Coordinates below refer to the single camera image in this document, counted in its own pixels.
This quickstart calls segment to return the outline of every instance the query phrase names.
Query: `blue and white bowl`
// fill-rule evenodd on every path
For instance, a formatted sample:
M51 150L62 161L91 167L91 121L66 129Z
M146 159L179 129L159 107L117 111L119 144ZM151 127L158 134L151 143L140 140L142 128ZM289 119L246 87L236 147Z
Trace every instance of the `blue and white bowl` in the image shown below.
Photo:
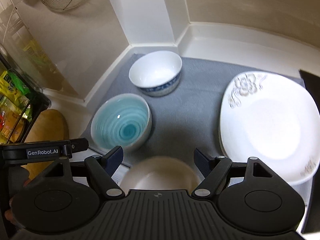
M135 94L120 94L105 102L91 124L91 137L106 151L120 145L124 151L140 148L148 139L152 117L147 102Z
M144 94L162 97L171 93L181 77L181 57L172 51L155 51L139 58L130 68L129 79Z

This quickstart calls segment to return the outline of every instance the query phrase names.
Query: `beige wall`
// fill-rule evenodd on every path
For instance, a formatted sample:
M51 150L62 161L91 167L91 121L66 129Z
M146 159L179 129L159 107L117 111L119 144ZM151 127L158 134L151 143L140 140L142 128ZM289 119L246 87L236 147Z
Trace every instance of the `beige wall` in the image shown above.
M320 0L187 0L191 21L244 25L320 47Z
M55 12L40 0L12 0L31 35L80 98L129 45L109 0Z

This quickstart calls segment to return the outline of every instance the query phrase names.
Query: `ribbed black surface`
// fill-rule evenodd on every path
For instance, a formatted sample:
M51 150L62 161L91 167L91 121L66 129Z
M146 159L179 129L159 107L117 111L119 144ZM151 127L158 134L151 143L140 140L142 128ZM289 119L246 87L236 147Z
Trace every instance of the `ribbed black surface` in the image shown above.
M254 236L224 222L209 201L190 198L185 190L132 190L128 197L107 202L88 225L65 234L37 235L27 230L13 240L295 240L295 232L281 236Z

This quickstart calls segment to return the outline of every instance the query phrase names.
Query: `bowl rim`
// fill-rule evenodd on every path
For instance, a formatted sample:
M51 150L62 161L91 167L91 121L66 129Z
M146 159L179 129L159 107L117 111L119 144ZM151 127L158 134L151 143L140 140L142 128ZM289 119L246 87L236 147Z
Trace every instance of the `bowl rim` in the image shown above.
M106 106L108 103L110 103L110 101L117 100L117 99L119 99L119 98L121 98L121 97L123 97L123 96L134 97L134 98L139 99L140 101L142 101L142 102L144 103L144 105L145 105L145 106L147 107L147 109L148 109L148 120L147 120L147 125L145 126L145 128L143 129L143 131L142 131L142 133L139 135L139 137L138 137L134 142L130 143L129 145L123 146L123 147L121 146L121 147L124 148L124 147L131 147L131 146L133 146L137 141L139 141L139 140L141 139L141 137L144 135L145 131L146 131L147 128L148 128L148 124L149 124L149 122L150 122L150 117L151 117L151 111L150 111L150 107L149 107L147 101L146 101L143 97L141 97L141 96L139 96L139 95L137 95L137 94L133 94L133 93L123 93L123 94L116 95L116 96L108 99L106 102L104 102L104 103L99 107L99 109L97 110L97 112L94 114L94 116L93 116L93 118L92 118L92 122L91 122L91 126L90 126L90 136L91 136L91 139L93 140L93 142L94 142L98 147L100 147L101 149L105 149L105 150L108 150L108 151L109 151L109 150L112 150L112 149L107 149L107 148L105 148L105 147L102 147L102 146L100 146L99 143L97 143L97 141L95 140L95 138L92 136L92 132L93 132L92 124L93 124L93 122L98 118L98 117L97 117L97 114L99 114L99 113L103 110L103 107L104 107L104 106Z
M137 62L139 62L141 59L143 59L143 58L145 58L145 57L147 57L147 56L149 56L149 55L157 54L157 53L159 53L159 52L169 52L169 53L172 53L172 54L175 54L176 56L178 56L179 59L180 59L179 71L178 71L174 76L172 76L170 79L168 79L167 81L162 82L162 83L159 83L159 84L157 84L157 85L153 85L153 86L140 86L140 85L137 85L135 82L133 82L132 79L131 79L130 73L132 73L132 68L133 68L135 65L137 65ZM148 54L146 54L146 55L143 55L142 57L138 58L138 59L132 64L132 66L130 67L130 70L129 70L129 79L130 79L131 83L134 84L134 85L135 85L136 87L138 87L138 88L156 88L156 87L162 86L162 85L164 85L164 84L167 84L169 81L171 81L172 79L174 79L174 78L181 72L181 69L182 69L182 59L181 59L181 57L179 56L179 54L177 54L177 53L175 53L175 52L173 52L173 51L170 51L170 50L157 50L157 51L150 52L150 53L148 53Z

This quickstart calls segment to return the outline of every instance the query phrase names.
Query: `stack of plates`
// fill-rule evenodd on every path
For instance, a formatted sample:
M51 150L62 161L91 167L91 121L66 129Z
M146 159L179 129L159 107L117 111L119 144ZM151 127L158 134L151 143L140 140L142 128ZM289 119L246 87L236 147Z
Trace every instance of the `stack of plates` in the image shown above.
M223 96L220 142L233 162L258 157L297 185L319 166L319 112L310 94L294 81L266 72L241 73Z

